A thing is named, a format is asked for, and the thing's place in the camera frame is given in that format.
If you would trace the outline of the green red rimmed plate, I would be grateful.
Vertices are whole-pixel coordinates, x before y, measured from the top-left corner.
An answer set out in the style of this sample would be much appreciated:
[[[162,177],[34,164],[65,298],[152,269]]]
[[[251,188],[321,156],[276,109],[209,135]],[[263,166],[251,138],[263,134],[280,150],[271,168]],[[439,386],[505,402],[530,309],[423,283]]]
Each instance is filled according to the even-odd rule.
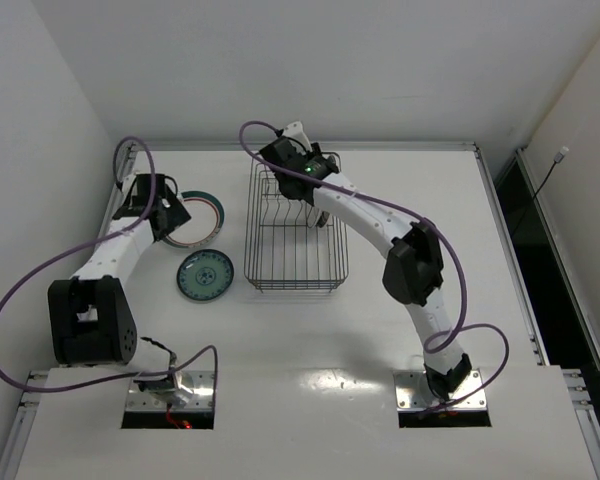
[[[323,228],[327,225],[328,221],[330,218],[330,213],[327,211],[321,211],[317,220],[316,220],[316,224],[315,226],[317,228]]]
[[[184,191],[178,198],[191,219],[179,231],[167,236],[163,243],[185,250],[207,246],[219,235],[224,225],[225,211],[222,203],[214,195],[196,190]]]

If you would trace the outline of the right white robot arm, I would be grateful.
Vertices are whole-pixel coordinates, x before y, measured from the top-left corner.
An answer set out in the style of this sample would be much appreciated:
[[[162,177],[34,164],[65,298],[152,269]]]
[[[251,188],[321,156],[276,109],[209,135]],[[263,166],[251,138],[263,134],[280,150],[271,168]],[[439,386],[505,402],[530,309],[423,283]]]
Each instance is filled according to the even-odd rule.
[[[447,342],[452,324],[442,294],[443,256],[439,237],[424,221],[395,207],[365,200],[335,161],[321,153],[301,153],[280,137],[259,150],[274,167],[279,191],[344,222],[370,242],[385,260],[382,284],[407,309],[423,346],[431,392],[447,401],[471,371],[457,340]]]

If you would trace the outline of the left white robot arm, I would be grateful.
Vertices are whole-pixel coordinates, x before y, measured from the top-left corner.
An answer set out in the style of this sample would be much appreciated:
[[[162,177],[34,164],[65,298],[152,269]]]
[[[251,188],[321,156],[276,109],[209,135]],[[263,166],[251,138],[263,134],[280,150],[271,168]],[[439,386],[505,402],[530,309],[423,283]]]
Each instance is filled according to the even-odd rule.
[[[130,174],[122,193],[107,239],[71,278],[48,289],[54,354],[65,366],[131,371],[139,390],[166,401],[182,384],[182,375],[169,371],[176,354],[138,333],[124,287],[143,253],[191,216],[165,174]]]

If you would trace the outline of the white plate grey rim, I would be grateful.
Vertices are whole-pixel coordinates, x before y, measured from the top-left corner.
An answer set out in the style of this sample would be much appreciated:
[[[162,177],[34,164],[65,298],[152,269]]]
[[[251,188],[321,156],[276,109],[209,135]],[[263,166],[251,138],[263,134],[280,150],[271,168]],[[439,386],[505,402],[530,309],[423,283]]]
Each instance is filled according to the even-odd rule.
[[[308,228],[315,228],[320,221],[321,210],[318,207],[306,204],[306,225]]]

